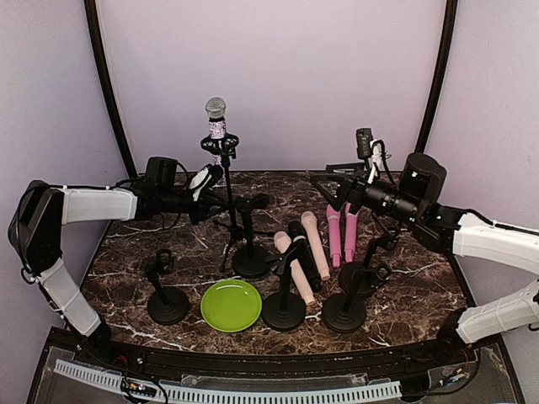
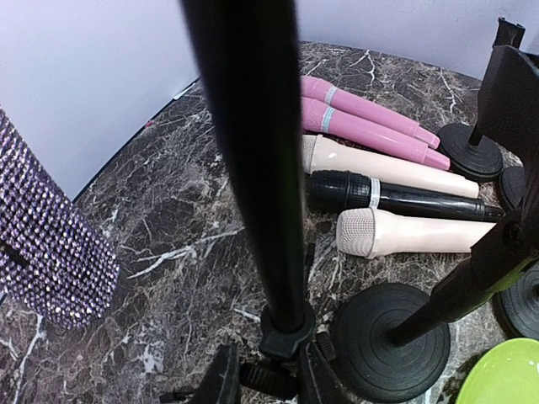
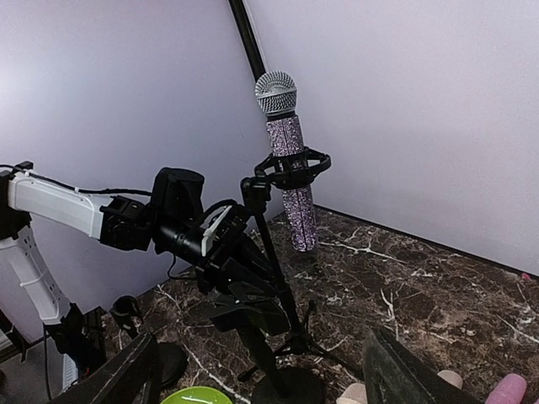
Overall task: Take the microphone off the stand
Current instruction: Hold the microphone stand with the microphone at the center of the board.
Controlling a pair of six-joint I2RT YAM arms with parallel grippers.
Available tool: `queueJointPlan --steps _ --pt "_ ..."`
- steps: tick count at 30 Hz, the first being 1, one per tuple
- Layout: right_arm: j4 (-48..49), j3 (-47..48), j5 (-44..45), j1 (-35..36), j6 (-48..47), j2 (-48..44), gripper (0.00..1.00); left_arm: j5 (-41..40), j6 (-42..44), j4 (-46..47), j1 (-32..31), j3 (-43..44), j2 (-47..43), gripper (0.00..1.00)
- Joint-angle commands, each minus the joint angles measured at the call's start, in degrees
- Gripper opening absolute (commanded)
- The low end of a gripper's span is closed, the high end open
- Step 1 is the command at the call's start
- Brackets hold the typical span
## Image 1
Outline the small pale pink microphone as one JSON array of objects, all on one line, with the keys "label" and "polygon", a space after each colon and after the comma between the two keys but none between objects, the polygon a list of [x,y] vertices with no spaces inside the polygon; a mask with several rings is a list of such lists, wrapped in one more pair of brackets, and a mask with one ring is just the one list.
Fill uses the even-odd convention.
[{"label": "small pale pink microphone", "polygon": [[310,210],[305,211],[301,216],[301,224],[307,234],[320,278],[322,281],[328,281],[330,279],[328,260],[318,231],[317,217]]}]

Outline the black stand for pink microphone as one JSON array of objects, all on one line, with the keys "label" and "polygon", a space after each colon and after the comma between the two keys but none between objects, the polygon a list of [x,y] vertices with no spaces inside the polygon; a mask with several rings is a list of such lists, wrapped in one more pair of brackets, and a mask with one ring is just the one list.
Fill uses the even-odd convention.
[{"label": "black stand for pink microphone", "polygon": [[267,194],[257,194],[250,199],[238,197],[235,201],[236,210],[242,218],[246,245],[234,253],[232,268],[235,274],[246,279],[257,279],[269,270],[265,261],[268,252],[261,246],[255,246],[253,240],[255,234],[272,237],[275,233],[273,231],[255,231],[251,216],[254,210],[264,210],[269,203],[270,197]]},{"label": "black stand for pink microphone", "polygon": [[172,270],[173,253],[169,249],[159,249],[153,263],[145,269],[145,275],[155,291],[147,302],[149,316],[160,325],[171,326],[181,322],[190,310],[188,296],[174,286],[162,286],[160,274],[166,274],[167,268]]}]

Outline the black tripod shock-mount stand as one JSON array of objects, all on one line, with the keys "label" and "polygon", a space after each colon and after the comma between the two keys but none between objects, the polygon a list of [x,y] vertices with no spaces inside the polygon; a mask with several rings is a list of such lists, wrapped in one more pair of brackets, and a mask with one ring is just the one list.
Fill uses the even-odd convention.
[{"label": "black tripod shock-mount stand", "polygon": [[[200,146],[202,147],[203,150],[205,150],[205,146],[203,145],[204,141],[205,141],[205,138],[200,142]],[[235,135],[227,134],[227,143],[228,143],[228,157],[229,157],[229,160],[231,160],[236,157],[236,147],[239,144],[239,138]],[[235,207],[236,200],[232,197],[230,171],[229,171],[229,168],[223,168],[223,169],[224,169],[224,178],[225,178],[226,188],[227,188],[227,203],[232,206],[232,211],[228,213],[230,217],[229,225],[226,225],[217,220],[213,221],[215,225],[226,228],[230,235],[230,239],[225,248],[225,257],[221,265],[221,271],[224,271],[225,269],[225,265],[227,263],[227,257],[231,248],[237,242],[240,242],[242,240],[246,241],[246,239],[244,238],[242,218],[240,214],[238,213],[238,211],[236,210],[236,207]]]}]

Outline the large pale pink microphone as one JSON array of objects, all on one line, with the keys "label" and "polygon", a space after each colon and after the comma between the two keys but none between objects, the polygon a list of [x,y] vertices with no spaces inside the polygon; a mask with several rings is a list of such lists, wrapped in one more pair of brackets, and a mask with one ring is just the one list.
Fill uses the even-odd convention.
[{"label": "large pale pink microphone", "polygon": [[[291,238],[285,231],[278,231],[274,235],[274,245],[280,253],[284,253],[291,245]],[[316,303],[314,294],[297,259],[291,262],[291,277],[305,304],[307,306],[314,305]]]}]

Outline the black handheld microphone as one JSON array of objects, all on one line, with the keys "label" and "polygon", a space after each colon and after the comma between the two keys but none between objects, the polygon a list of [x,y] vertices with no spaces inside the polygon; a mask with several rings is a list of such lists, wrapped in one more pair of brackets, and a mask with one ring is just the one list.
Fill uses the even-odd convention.
[{"label": "black handheld microphone", "polygon": [[322,288],[321,278],[309,247],[306,231],[300,221],[291,221],[288,224],[287,232],[293,242],[297,240],[302,242],[304,248],[298,258],[299,264],[302,266],[302,270],[307,277],[312,291],[319,292]]}]

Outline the black stand for small pale microphone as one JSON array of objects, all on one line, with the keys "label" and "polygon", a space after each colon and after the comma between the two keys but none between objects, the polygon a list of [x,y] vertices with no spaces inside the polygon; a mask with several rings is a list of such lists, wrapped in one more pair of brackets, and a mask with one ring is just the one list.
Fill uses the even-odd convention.
[{"label": "black stand for small pale microphone", "polygon": [[392,275],[392,269],[387,263],[371,265],[376,250],[382,248],[392,251],[398,242],[400,231],[391,229],[384,231],[379,237],[373,237],[367,246],[363,260],[347,263],[339,275],[339,286],[344,292],[350,292],[355,286],[355,295],[368,297],[384,286]]}]

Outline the rhinestone silver-head microphone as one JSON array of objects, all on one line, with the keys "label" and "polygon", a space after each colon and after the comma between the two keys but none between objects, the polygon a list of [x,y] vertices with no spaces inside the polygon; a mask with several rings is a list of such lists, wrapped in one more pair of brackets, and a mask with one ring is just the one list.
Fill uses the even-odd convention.
[{"label": "rhinestone silver-head microphone", "polygon": [[214,163],[229,168],[227,128],[226,128],[226,102],[223,98],[209,98],[205,104],[205,111],[209,119],[209,135],[203,145],[205,150],[214,156]]}]

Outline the black round-base mic stand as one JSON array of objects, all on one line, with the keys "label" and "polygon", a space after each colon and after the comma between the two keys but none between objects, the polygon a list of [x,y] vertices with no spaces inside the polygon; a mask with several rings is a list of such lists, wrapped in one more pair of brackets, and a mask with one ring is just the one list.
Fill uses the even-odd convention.
[{"label": "black round-base mic stand", "polygon": [[270,271],[280,278],[280,289],[264,298],[261,316],[269,328],[278,332],[290,332],[298,328],[306,316],[304,300],[290,292],[291,263],[300,257],[304,249],[302,242],[296,241],[285,252],[265,259]]}]

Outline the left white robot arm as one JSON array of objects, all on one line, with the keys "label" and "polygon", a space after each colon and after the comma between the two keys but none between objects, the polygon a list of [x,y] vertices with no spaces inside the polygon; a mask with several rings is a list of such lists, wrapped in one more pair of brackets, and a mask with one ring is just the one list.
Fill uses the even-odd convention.
[{"label": "left white robot arm", "polygon": [[89,338],[85,351],[101,367],[113,366],[119,349],[105,337],[108,324],[67,268],[63,232],[77,225],[146,221],[165,214],[186,215],[196,225],[227,208],[213,188],[228,169],[207,164],[177,183],[181,167],[173,158],[151,157],[143,173],[110,186],[33,180],[13,213],[8,240],[21,261],[24,281],[37,284],[51,309],[79,336]]}]

